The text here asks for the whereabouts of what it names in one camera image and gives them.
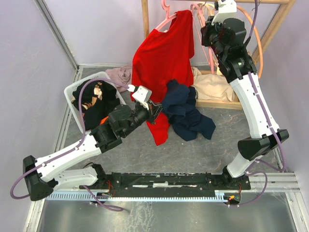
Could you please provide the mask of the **navy blue t shirt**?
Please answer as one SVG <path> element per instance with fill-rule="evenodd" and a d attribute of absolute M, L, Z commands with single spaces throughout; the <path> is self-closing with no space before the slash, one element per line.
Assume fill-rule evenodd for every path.
<path fill-rule="evenodd" d="M 162 101 L 163 113 L 174 132 L 185 141 L 195 140 L 200 133 L 210 140 L 216 129 L 213 120 L 203 115 L 196 107 L 197 92 L 176 80 L 167 83 L 167 92 Z"/>

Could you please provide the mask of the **cream hanger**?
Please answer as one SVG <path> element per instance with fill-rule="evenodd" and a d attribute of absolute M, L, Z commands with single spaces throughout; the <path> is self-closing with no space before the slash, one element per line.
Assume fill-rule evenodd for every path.
<path fill-rule="evenodd" d="M 205 26 L 205 23 L 209 16 L 214 15 L 213 3 L 198 3 L 197 4 L 197 18 L 201 27 Z"/>

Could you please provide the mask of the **black t shirt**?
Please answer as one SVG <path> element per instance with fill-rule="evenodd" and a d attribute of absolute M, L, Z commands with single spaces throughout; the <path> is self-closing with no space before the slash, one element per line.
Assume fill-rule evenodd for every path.
<path fill-rule="evenodd" d="M 93 130 L 100 121 L 120 104 L 116 88 L 105 81 L 95 81 L 87 85 L 81 99 L 85 129 Z"/>

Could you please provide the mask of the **orange t shirt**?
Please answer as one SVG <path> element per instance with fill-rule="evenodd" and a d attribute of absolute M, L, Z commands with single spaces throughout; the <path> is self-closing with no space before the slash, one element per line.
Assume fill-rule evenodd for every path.
<path fill-rule="evenodd" d="M 103 118 L 103 119 L 100 121 L 100 124 L 103 124 L 107 119 L 108 119 L 108 116 L 106 116 L 105 118 Z"/>

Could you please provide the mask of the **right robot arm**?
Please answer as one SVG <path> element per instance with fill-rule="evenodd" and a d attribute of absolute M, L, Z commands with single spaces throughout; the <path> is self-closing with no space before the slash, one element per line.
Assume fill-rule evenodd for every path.
<path fill-rule="evenodd" d="M 238 141 L 238 154 L 223 169 L 222 185 L 233 189 L 252 164 L 271 150 L 282 149 L 289 133 L 278 126 L 262 94 L 256 66 L 246 49 L 250 39 L 246 37 L 244 22 L 237 18 L 214 20 L 214 16 L 208 17 L 201 29 L 201 44 L 213 50 L 219 70 L 236 93 L 250 129 L 250 137 Z"/>

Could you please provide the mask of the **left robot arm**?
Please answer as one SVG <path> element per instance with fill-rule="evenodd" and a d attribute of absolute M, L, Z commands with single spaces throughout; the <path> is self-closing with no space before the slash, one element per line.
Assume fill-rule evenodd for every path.
<path fill-rule="evenodd" d="M 76 143 L 45 157 L 24 158 L 23 174 L 30 200 L 38 201 L 58 189 L 75 186 L 103 188 L 107 177 L 101 166 L 95 164 L 85 170 L 72 170 L 71 167 L 120 145 L 123 138 L 144 122 L 154 123 L 162 109 L 161 104 L 151 101 L 147 102 L 147 107 L 136 102 L 134 110 L 128 105 L 118 105 L 104 123 Z"/>

